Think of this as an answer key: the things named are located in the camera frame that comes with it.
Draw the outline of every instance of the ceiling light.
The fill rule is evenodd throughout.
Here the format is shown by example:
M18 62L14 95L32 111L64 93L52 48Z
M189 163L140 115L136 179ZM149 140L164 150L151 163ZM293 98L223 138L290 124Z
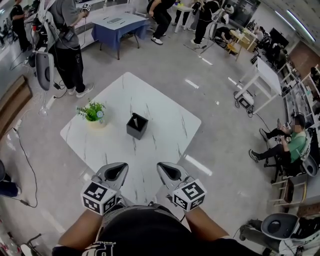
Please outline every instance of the ceiling light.
M309 36L309 38L315 42L316 40L314 39L314 37L309 33L309 31L305 28L305 26L289 11L289 10L286 10L286 12L291 16L291 18L294 19L294 21L296 23L298 23L298 25L303 29L303 31Z
M284 17L282 17L279 12L277 12L277 11L275 10L275 13L276 13L281 19L283 19L294 31L296 31L296 29L294 28L294 26L292 26Z

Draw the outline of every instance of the white wall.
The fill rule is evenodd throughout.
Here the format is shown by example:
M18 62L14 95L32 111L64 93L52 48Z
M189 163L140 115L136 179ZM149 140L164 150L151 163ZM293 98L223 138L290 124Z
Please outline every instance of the white wall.
M251 21L255 22L264 28L266 32L270 32L273 28L282 33L282 35L287 38L292 37L295 34L295 31L284 21L282 20L274 10L269 8L264 3L261 3L258 9L253 14Z

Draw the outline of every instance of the jeans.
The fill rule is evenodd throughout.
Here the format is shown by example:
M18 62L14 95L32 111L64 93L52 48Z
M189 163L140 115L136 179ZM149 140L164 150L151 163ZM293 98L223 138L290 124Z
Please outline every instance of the jeans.
M278 135L286 135L282 130L274 129L271 132L266 132L266 136L268 139L271 139L273 137L276 137ZM256 154L259 160L272 158L275 156L281 157L281 163L282 164L290 164L291 163L291 154L290 151L284 151L284 147L282 144L278 144L274 146L273 148L269 148L266 152L261 154Z
M86 89L82 77L84 64L80 46L76 48L77 50L60 49L54 45L49 52L54 57L54 64L66 88L72 89L75 87L77 93L82 93Z
M151 4L153 3L153 1L151 1L148 5L148 7L146 8L147 12L149 13ZM162 8L154 8L153 10L153 18L156 21L156 23L158 24L158 27L156 28L155 32L153 33L153 36L156 39L160 39L160 37L163 36L163 34L167 31L170 22L171 22L171 16L170 14L167 12L167 10L162 9Z
M247 225L243 225L240 228L240 234L244 238L252 241L263 247L267 247L277 253L279 253L280 240L271 238L261 231L261 220L250 220L250 226L254 229L251 229Z
M0 181L0 195L14 198L18 195L18 188L16 183L11 182L11 178L8 174Z
M25 51L30 45L30 42L27 39L25 27L24 26L13 26L13 31L18 36L21 50Z
M202 19L198 20L198 24L196 25L196 30L195 30L195 39L194 42L196 44L201 44L202 38L205 36L207 26L211 23L212 21L205 21Z
M176 14L176 16L175 16L174 22L175 22L175 23L178 23L179 18L180 18L180 15L181 15L181 11L180 11L180 10L176 10L176 13L175 13L175 14ZM185 12L185 13L183 14L183 19L182 19L182 25L183 25L183 26L186 24L187 19L188 19L188 16L189 16L189 12Z
M195 16L194 16L194 21L193 21L193 23L192 23L191 26L190 26L190 28L191 28L192 30L196 30L196 28L197 28L198 21L199 21L199 13L200 13L200 11L198 10L198 11L196 12Z

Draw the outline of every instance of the gray tile floor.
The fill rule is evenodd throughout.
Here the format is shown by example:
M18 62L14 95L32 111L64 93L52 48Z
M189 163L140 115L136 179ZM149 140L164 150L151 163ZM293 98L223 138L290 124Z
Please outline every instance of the gray tile floor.
M203 209L233 236L248 219L263 219L274 211L267 204L272 196L270 179L274 170L263 168L263 163L257 164L248 156L250 148L258 152L265 150L266 145L259 134L259 128L265 128L265 125L257 116L249 118L243 108L235 108L233 93L237 88L228 79L240 79L251 65L252 54L243 51L235 62L233 56L213 45L201 55L212 63L209 65L199 53L186 47L192 47L192 32L180 30L174 34L173 30L170 26L162 46L151 42L150 34L141 41L140 49L136 48L134 39L125 41L120 60L116 59L117 53L107 47L99 51L98 43L88 46L82 52L83 77L85 83L95 82L95 89L88 97L92 99L122 74L131 72L200 118L202 124L179 164L202 181L208 191ZM27 68L23 67L20 72L26 75ZM15 200L1 198L0 215L18 243L42 233L36 244L40 251L50 255L61 233L84 210L80 191L86 174L91 175L92 171L60 137L60 130L76 114L76 106L86 104L87 97L78 99L66 94L53 103L49 117L43 119L38 115L43 93L31 72L27 76L33 99L17 117L22 118L18 131L36 173L38 207L33 209ZM199 88L195 89L185 79ZM62 93L62 90L52 88L47 99ZM276 125L278 117L284 121L283 100L276 98L260 112L260 116L270 128ZM10 132L0 146L0 158L7 172L22 188L19 198L34 205L34 177L18 138ZM208 168L212 175L197 168L190 157ZM182 216L170 207L179 218ZM262 248L252 242L244 244L262 252Z

